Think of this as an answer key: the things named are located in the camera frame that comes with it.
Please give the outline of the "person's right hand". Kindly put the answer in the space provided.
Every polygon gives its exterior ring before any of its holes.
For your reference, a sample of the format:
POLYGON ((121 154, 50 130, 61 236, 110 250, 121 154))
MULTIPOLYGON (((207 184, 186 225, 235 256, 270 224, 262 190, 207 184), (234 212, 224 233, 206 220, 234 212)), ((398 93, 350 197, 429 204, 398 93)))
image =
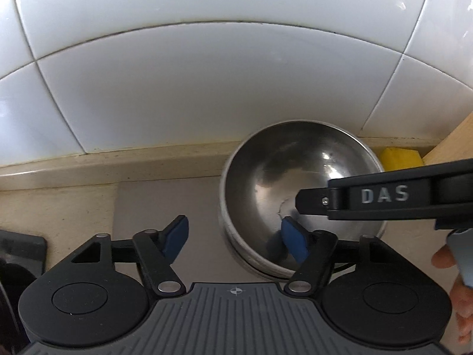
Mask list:
MULTIPOLYGON (((456 265, 456 260, 449 247, 445 244, 432 256, 434 267, 444 269, 456 265)), ((451 303, 455 311, 459 331, 458 342, 466 344, 472 341, 472 289, 464 285, 460 274, 455 279, 450 291, 451 303)))

